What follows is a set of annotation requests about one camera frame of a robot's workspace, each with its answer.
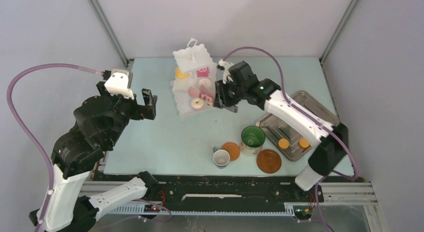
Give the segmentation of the large wooden coaster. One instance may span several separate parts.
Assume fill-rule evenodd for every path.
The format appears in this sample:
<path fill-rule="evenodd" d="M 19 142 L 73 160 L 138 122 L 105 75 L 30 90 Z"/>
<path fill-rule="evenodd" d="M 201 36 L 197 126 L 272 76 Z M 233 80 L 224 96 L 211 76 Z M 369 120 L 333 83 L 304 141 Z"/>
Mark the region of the large wooden coaster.
<path fill-rule="evenodd" d="M 272 149 L 260 151 L 256 157 L 257 167 L 266 174 L 278 172 L 282 166 L 281 156 Z"/>

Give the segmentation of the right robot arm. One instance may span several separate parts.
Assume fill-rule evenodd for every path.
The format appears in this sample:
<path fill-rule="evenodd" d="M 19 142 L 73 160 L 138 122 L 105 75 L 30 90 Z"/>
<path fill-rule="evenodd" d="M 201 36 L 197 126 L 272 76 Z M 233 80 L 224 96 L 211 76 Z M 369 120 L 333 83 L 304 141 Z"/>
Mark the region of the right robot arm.
<path fill-rule="evenodd" d="M 259 80 L 245 61 L 233 64 L 220 60 L 217 69 L 223 71 L 223 78 L 215 82 L 214 107 L 236 108 L 240 101 L 245 100 L 287 123 L 314 148 L 307 165 L 290 188 L 295 200 L 304 201 L 310 196 L 311 188 L 332 173 L 347 156 L 347 127 L 333 125 L 314 115 L 271 79 Z"/>

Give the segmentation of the stainless steel tray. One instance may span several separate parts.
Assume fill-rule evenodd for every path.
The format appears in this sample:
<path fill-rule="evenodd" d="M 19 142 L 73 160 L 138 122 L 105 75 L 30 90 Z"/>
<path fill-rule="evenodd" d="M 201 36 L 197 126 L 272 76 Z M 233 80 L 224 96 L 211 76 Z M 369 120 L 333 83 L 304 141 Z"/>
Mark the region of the stainless steel tray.
<path fill-rule="evenodd" d="M 327 134 L 320 132 L 318 126 L 308 117 L 302 115 L 292 107 L 293 104 L 308 113 L 323 125 L 337 126 L 340 119 L 304 90 L 299 90 L 288 97 L 291 104 L 282 95 L 280 90 L 271 95 L 271 101 L 265 106 L 267 114 L 261 117 L 256 126 L 260 127 L 266 138 L 289 160 L 296 162 L 309 151 L 314 150 L 315 142 L 310 142 L 310 147 L 302 149 L 298 145 L 301 138 L 312 139 L 314 136 Z M 288 149 L 278 147 L 278 141 L 287 139 L 290 143 Z"/>

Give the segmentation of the white glazed donut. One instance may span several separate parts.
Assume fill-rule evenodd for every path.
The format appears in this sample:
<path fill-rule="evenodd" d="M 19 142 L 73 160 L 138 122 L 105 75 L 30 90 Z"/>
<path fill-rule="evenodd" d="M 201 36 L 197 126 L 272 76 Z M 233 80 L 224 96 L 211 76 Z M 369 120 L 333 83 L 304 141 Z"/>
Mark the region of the white glazed donut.
<path fill-rule="evenodd" d="M 201 110 L 204 107 L 204 105 L 205 105 L 204 100 L 199 97 L 193 98 L 190 101 L 190 106 L 193 110 Z"/>

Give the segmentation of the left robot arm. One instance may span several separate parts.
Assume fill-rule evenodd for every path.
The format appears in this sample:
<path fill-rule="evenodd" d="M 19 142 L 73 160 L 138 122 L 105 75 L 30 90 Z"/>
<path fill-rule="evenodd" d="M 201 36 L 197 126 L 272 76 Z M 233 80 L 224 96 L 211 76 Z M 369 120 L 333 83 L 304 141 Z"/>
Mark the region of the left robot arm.
<path fill-rule="evenodd" d="M 157 96 L 143 89 L 143 105 L 135 98 L 109 94 L 104 86 L 74 110 L 75 124 L 54 144 L 53 188 L 40 209 L 29 214 L 42 232 L 87 232 L 112 210 L 137 199 L 153 200 L 158 181 L 142 171 L 123 185 L 93 196 L 80 195 L 95 164 L 113 150 L 131 120 L 153 120 Z"/>

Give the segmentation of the small white grey cup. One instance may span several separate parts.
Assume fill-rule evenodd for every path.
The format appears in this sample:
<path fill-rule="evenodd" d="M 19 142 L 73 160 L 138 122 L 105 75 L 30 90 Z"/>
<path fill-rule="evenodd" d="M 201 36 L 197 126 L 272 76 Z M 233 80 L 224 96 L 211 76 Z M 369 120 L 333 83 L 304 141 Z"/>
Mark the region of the small white grey cup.
<path fill-rule="evenodd" d="M 220 169 L 224 169 L 230 162 L 230 154 L 224 149 L 213 148 L 213 163 Z"/>

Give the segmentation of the white three-tier dessert stand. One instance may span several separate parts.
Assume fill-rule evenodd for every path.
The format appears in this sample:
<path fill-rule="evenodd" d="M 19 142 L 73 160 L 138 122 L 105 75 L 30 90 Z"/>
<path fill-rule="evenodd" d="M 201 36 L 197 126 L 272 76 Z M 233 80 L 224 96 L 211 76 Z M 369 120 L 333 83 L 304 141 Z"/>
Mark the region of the white three-tier dessert stand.
<path fill-rule="evenodd" d="M 215 82 L 217 81 L 217 63 L 215 63 L 203 43 L 198 43 L 195 38 L 191 38 L 186 47 L 172 52 L 176 61 L 177 67 L 184 74 L 189 74 L 186 79 L 175 79 L 170 82 L 173 98 L 176 103 L 176 108 L 180 117 L 194 115 L 200 112 L 205 112 L 214 108 L 213 105 L 208 105 L 204 100 L 202 109 L 194 110 L 190 106 L 193 97 L 188 94 L 188 89 L 193 87 L 200 89 L 198 81 L 203 77 L 197 77 L 196 71 L 205 67 L 209 68 L 209 76 L 212 87 L 208 90 L 216 92 Z"/>

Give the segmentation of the small wooden coaster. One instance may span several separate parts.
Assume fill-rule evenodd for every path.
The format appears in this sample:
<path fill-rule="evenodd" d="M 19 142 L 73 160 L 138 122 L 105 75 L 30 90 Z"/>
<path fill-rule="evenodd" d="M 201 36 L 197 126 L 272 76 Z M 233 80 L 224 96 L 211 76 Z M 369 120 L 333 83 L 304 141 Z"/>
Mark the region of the small wooden coaster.
<path fill-rule="evenodd" d="M 222 150 L 225 150 L 229 154 L 229 161 L 233 162 L 237 160 L 240 157 L 241 149 L 240 147 L 234 143 L 234 142 L 226 142 L 221 146 Z"/>

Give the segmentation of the pink-tipped metal tongs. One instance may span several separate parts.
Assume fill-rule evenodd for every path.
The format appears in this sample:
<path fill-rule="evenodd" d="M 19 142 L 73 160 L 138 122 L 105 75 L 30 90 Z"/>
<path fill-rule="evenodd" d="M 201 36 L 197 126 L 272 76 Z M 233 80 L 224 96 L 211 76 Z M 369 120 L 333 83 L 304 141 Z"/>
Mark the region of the pink-tipped metal tongs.
<path fill-rule="evenodd" d="M 199 90 L 195 89 L 194 87 L 190 87 L 187 90 L 187 93 L 192 98 L 200 98 L 210 106 L 214 104 L 216 93 L 207 89 L 204 85 L 201 85 L 199 87 Z"/>

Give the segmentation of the round biscuit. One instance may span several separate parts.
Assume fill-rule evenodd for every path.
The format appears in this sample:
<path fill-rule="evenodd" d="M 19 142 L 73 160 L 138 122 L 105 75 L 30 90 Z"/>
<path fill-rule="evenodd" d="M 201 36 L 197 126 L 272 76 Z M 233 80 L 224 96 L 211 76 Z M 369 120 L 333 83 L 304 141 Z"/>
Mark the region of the round biscuit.
<path fill-rule="evenodd" d="M 290 147 L 290 142 L 285 138 L 281 138 L 277 145 L 281 150 L 287 150 Z"/>
<path fill-rule="evenodd" d="M 310 143 L 306 138 L 302 137 L 298 141 L 298 146 L 305 150 L 310 147 Z"/>

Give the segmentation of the large floral green-inside mug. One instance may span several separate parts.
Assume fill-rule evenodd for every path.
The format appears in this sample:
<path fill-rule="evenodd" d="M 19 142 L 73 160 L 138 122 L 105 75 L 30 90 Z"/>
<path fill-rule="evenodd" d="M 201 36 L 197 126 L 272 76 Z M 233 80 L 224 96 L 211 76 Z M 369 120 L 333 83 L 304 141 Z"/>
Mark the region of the large floral green-inside mug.
<path fill-rule="evenodd" d="M 241 134 L 240 151 L 247 157 L 256 156 L 261 150 L 266 140 L 264 131 L 254 125 L 245 127 Z"/>

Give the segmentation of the yellow swirl roll cake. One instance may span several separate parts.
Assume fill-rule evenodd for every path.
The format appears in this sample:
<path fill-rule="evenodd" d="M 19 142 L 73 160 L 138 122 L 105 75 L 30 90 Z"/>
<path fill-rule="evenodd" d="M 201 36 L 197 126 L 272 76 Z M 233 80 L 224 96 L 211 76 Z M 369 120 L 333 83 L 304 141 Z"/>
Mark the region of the yellow swirl roll cake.
<path fill-rule="evenodd" d="M 175 78 L 176 79 L 187 79 L 188 77 L 189 77 L 189 74 L 188 73 L 182 73 L 179 67 L 177 67 L 175 69 Z"/>

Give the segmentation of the white round cream cake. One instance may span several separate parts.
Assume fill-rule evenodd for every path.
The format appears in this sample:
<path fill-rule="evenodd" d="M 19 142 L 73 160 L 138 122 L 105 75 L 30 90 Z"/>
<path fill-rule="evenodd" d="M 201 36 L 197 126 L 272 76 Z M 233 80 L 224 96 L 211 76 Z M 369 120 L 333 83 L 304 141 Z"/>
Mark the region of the white round cream cake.
<path fill-rule="evenodd" d="M 199 86 L 203 86 L 205 88 L 211 88 L 212 87 L 212 81 L 207 78 L 207 77 L 203 77 L 198 81 Z"/>

